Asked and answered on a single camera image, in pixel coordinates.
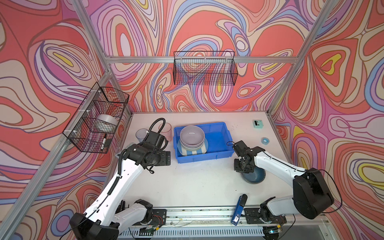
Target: clear plastic cup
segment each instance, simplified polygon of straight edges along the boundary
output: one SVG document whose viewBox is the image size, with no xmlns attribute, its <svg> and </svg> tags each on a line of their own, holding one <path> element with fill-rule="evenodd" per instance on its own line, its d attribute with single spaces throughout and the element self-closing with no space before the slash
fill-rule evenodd
<svg viewBox="0 0 384 240">
<path fill-rule="evenodd" d="M 139 140 L 139 142 L 142 142 L 145 136 L 147 135 L 147 133 L 148 133 L 148 129 L 146 128 L 139 129 L 136 132 L 136 138 Z"/>
<path fill-rule="evenodd" d="M 160 134 L 163 135 L 168 140 L 168 142 L 172 141 L 172 126 L 166 122 L 166 124 L 164 125 L 164 128 L 161 130 Z"/>
</svg>

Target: blue plastic bin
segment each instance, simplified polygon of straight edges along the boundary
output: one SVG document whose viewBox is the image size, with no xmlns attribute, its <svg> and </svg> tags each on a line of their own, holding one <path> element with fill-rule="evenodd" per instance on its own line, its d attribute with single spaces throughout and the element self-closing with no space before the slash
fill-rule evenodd
<svg viewBox="0 0 384 240">
<path fill-rule="evenodd" d="M 179 163 L 198 162 L 232 156 L 234 150 L 231 146 L 227 146 L 227 142 L 232 141 L 232 137 L 225 122 L 200 124 L 196 126 L 200 127 L 205 133 L 205 138 L 208 141 L 207 152 L 205 154 L 183 156 L 177 149 L 177 143 L 180 139 L 180 132 L 185 126 L 175 127 L 173 147 L 175 149 L 176 159 Z"/>
</svg>

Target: small green box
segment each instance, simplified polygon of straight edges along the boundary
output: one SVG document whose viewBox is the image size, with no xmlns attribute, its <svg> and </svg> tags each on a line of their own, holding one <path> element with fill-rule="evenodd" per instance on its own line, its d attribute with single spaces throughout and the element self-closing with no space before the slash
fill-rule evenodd
<svg viewBox="0 0 384 240">
<path fill-rule="evenodd" d="M 261 120 L 253 120 L 254 128 L 263 128 L 263 122 Z"/>
</svg>

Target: blue stapler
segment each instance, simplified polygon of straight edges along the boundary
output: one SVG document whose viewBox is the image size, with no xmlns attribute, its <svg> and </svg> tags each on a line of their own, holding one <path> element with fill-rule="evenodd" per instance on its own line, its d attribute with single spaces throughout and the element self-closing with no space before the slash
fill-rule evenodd
<svg viewBox="0 0 384 240">
<path fill-rule="evenodd" d="M 247 202 L 248 196 L 246 194 L 243 194 L 239 197 L 239 201 L 237 202 L 235 213 L 233 214 L 231 223 L 235 226 L 237 226 L 237 223 L 239 222 L 241 213 L 243 212 L 243 208 L 245 206 L 245 203 Z"/>
</svg>

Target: red wire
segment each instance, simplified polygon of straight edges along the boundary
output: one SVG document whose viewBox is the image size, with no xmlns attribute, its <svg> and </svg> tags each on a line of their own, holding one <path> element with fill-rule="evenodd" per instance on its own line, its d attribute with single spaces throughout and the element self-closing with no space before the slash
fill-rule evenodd
<svg viewBox="0 0 384 240">
<path fill-rule="evenodd" d="M 162 224 L 162 225 L 164 224 L 163 219 L 162 219 L 161 217 L 159 217 L 159 216 L 157 216 L 157 215 L 154 215 L 154 216 L 157 217 L 159 220 L 161 220 L 161 224 Z"/>
</svg>

